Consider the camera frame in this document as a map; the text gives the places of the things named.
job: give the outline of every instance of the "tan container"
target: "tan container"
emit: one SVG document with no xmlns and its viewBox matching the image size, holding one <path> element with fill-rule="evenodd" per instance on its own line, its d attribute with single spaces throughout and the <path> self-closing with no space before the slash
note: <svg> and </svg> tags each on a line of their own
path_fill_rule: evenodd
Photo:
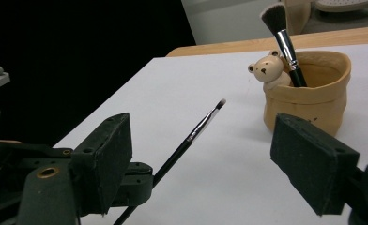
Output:
<svg viewBox="0 0 368 225">
<path fill-rule="evenodd" d="M 297 58 L 308 87 L 264 88 L 264 122 L 273 130 L 276 114 L 287 113 L 335 136 L 347 103 L 351 61 L 343 53 L 328 51 L 297 52 Z"/>
</svg>

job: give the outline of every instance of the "foam pad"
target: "foam pad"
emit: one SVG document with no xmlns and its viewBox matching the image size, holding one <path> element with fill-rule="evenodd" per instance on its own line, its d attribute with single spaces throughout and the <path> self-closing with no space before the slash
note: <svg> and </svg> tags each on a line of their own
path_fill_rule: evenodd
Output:
<svg viewBox="0 0 368 225">
<path fill-rule="evenodd" d="M 358 152 L 306 120 L 278 113 L 270 155 L 319 216 L 342 214 L 341 190 L 357 169 Z"/>
</svg>

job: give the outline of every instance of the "bear face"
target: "bear face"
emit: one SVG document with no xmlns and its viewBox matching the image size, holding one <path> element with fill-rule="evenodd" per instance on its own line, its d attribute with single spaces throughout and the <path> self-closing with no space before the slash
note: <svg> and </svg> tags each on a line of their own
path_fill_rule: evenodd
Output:
<svg viewBox="0 0 368 225">
<path fill-rule="evenodd" d="M 268 56 L 261 58 L 255 64 L 248 66 L 249 72 L 262 83 L 270 83 L 277 80 L 284 69 L 284 63 L 281 60 L 280 52 L 270 51 Z"/>
</svg>

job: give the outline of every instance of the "silver ferrule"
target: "silver ferrule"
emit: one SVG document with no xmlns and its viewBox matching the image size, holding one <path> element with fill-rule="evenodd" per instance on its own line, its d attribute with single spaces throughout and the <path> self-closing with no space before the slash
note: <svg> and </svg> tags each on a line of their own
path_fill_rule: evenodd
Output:
<svg viewBox="0 0 368 225">
<path fill-rule="evenodd" d="M 205 118 L 199 122 L 199 124 L 192 130 L 190 135 L 188 135 L 186 141 L 193 143 L 195 139 L 202 133 L 202 131 L 205 130 L 207 125 L 210 123 L 210 121 L 216 116 L 216 114 L 219 112 L 218 109 L 213 109 L 210 111 Z"/>
<path fill-rule="evenodd" d="M 295 48 L 293 48 L 292 41 L 290 40 L 289 35 L 287 35 L 286 30 L 278 32 L 275 38 L 277 39 L 281 52 L 289 65 L 289 69 L 299 69 L 300 66 L 298 59 L 296 58 Z"/>
</svg>

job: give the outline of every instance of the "wooden surface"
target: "wooden surface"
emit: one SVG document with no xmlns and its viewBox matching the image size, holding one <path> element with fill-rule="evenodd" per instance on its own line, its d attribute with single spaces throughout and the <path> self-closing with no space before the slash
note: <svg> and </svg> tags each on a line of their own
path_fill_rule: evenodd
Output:
<svg viewBox="0 0 368 225">
<path fill-rule="evenodd" d="M 292 36 L 291 39 L 296 49 L 368 44 L 368 27 L 297 35 Z M 277 48 L 278 45 L 275 38 L 271 37 L 264 39 L 251 39 L 218 44 L 180 47 L 172 50 L 166 56 L 171 57 L 216 53 L 242 53 L 269 51 Z"/>
</svg>

